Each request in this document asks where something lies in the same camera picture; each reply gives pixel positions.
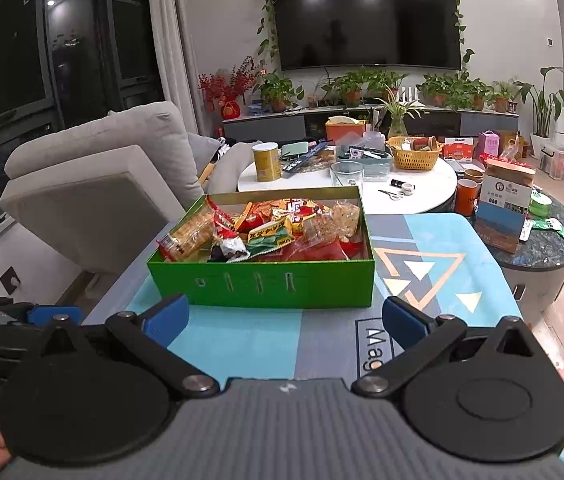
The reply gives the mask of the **orange label cake packet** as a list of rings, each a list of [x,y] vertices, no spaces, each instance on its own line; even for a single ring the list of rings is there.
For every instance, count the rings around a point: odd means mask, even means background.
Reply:
[[[339,240],[358,240],[361,210],[347,200],[338,200],[332,207],[334,232]]]

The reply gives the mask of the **long bread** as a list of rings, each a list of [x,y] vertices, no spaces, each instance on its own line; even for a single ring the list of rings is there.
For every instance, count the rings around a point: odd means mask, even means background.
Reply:
[[[212,238],[213,223],[212,207],[201,206],[189,220],[158,241],[158,251],[168,261],[186,261]]]

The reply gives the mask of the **brown nut snack packet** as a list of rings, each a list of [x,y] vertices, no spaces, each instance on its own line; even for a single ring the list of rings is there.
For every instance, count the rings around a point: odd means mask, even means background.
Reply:
[[[209,262],[230,263],[245,261],[250,258],[241,237],[215,238],[210,250]]]

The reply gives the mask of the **red transparent snack bag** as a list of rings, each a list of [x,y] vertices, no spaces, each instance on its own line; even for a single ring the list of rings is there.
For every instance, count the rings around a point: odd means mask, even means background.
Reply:
[[[367,255],[361,242],[348,238],[333,238],[325,242],[309,243],[296,240],[282,249],[282,261],[345,261],[359,260]]]

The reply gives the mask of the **red checkered shrimp chip bag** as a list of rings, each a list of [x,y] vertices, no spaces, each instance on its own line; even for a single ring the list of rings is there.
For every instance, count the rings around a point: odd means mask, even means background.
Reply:
[[[330,212],[331,208],[308,200],[308,198],[284,198],[248,203],[234,226],[239,233],[248,233],[265,223],[289,218],[292,232],[299,236],[304,232],[304,221]]]

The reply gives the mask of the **green cardboard box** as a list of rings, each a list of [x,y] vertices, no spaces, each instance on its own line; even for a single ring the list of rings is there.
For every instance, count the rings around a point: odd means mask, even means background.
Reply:
[[[239,236],[246,246],[249,232],[239,233],[234,222],[248,203],[284,198],[308,198],[331,208],[326,214],[305,220],[303,234],[293,234],[293,243],[296,240],[319,243],[337,238],[332,207],[338,200],[358,205],[361,210],[359,238],[352,242],[361,242],[367,255],[363,259],[345,261],[282,261],[282,247],[268,254],[250,255],[248,260],[240,262],[208,261],[215,238]],[[206,244],[186,261],[171,262],[160,254],[157,241],[156,251],[148,258],[148,272],[162,296],[181,292],[192,304],[200,306],[261,309],[367,308],[372,304],[375,263],[358,188],[207,195],[194,203],[175,228],[203,205],[214,210],[214,230]]]

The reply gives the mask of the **yellow green snack packet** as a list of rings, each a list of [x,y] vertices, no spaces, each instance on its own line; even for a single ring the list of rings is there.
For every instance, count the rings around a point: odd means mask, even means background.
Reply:
[[[252,256],[268,254],[293,243],[295,236],[288,218],[273,220],[251,230],[247,235],[246,249]]]

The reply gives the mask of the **beige sofa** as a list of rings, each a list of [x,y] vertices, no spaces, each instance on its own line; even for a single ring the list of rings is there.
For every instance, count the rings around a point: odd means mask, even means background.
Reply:
[[[220,148],[170,101],[111,112],[12,151],[0,207],[82,270],[119,274],[205,193],[236,191],[253,148]]]

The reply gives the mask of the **brown blue paper bag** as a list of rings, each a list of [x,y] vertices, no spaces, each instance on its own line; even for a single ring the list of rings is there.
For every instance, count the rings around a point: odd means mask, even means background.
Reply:
[[[488,158],[474,229],[490,247],[513,255],[526,220],[536,171]]]

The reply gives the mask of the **grey blue storage tray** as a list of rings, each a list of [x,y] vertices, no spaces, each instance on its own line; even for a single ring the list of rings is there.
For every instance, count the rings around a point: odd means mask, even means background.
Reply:
[[[336,148],[337,159],[342,162],[358,162],[363,166],[363,174],[367,180],[386,179],[393,169],[393,157],[387,152],[379,152],[360,148],[360,146],[341,145]]]

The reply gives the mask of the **yellow woven basket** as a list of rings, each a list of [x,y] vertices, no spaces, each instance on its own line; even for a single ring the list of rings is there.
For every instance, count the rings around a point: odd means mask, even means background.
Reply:
[[[434,136],[393,136],[386,145],[399,170],[432,170],[442,154],[442,144]]]

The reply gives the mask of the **yellow cylindrical can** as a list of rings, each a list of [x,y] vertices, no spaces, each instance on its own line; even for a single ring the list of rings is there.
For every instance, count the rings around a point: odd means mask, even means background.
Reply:
[[[279,145],[276,142],[261,142],[253,146],[256,178],[259,182],[271,182],[282,177]]]

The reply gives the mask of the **clear plastic storage bin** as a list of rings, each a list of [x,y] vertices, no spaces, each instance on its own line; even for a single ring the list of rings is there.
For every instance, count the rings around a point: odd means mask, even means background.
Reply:
[[[540,169],[551,179],[564,181],[564,148],[544,144],[540,152]]]

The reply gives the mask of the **red flower arrangement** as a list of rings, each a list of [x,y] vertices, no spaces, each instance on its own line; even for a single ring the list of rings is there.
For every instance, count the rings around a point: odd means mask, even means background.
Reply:
[[[210,112],[219,110],[222,120],[239,118],[242,114],[240,101],[245,101],[247,93],[258,88],[263,69],[263,62],[248,56],[232,70],[199,74],[197,84],[206,108]]]

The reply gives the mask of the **tall leafy floor plant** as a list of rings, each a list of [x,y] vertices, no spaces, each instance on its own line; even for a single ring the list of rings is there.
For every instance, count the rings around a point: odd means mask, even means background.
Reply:
[[[560,66],[544,66],[540,68],[541,84],[531,84],[527,81],[514,80],[513,84],[517,88],[516,98],[520,98],[522,103],[532,102],[532,109],[535,114],[535,134],[548,138],[551,136],[552,128],[564,112],[564,89],[547,92],[547,78],[552,72],[559,72],[564,75],[564,68]]]

